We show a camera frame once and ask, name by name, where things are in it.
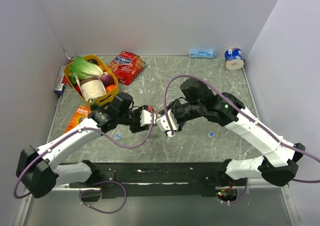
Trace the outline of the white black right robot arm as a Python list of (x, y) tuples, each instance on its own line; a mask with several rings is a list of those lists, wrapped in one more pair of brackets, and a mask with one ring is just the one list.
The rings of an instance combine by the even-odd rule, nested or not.
[(230, 93), (214, 93), (195, 78), (184, 81), (180, 90), (186, 102), (176, 99), (165, 104), (164, 114), (156, 120), (168, 137), (181, 131), (187, 121), (203, 117), (236, 133), (261, 153), (252, 159), (226, 159), (216, 175), (223, 185), (244, 178), (262, 178), (274, 186), (283, 187), (295, 178), (299, 168), (297, 162), (306, 149), (303, 144), (293, 144), (275, 134)]

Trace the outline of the orange juice plastic bottle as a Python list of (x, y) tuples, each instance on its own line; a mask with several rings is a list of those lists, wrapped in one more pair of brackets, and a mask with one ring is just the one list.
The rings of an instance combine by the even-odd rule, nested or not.
[(159, 114), (158, 111), (154, 111), (153, 112), (153, 127), (157, 127), (157, 119), (160, 117), (161, 115)]

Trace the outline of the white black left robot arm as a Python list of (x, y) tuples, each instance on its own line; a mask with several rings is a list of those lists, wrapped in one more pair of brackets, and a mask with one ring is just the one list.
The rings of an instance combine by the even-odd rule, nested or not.
[(152, 106), (134, 107), (133, 97), (118, 93), (112, 101), (99, 106), (89, 100), (91, 112), (75, 128), (45, 145), (28, 146), (20, 153), (17, 182), (23, 183), (35, 198), (48, 194), (54, 187), (84, 183), (88, 187), (99, 181), (99, 172), (90, 162), (64, 164), (65, 159), (91, 141), (104, 136), (118, 125), (128, 126), (132, 133), (152, 132), (155, 114)]

